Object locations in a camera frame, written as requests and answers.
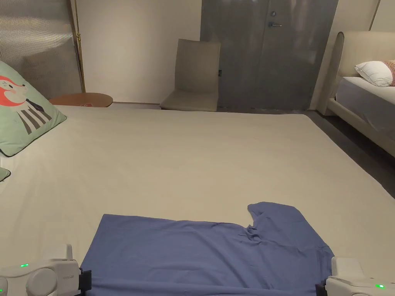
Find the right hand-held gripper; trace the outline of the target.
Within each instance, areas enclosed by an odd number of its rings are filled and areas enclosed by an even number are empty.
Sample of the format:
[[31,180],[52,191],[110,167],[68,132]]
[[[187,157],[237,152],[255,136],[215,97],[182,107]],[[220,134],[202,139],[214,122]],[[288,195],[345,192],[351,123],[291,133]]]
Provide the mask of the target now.
[[332,275],[316,285],[317,296],[394,296],[394,281],[368,277],[355,258],[333,257]]

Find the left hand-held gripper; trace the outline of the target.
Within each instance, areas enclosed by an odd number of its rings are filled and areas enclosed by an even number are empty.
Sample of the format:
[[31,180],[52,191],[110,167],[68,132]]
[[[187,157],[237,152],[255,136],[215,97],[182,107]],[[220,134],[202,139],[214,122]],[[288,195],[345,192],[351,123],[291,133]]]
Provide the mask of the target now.
[[36,262],[0,269],[2,296],[85,296],[91,289],[91,270],[79,266],[70,244],[54,247]]

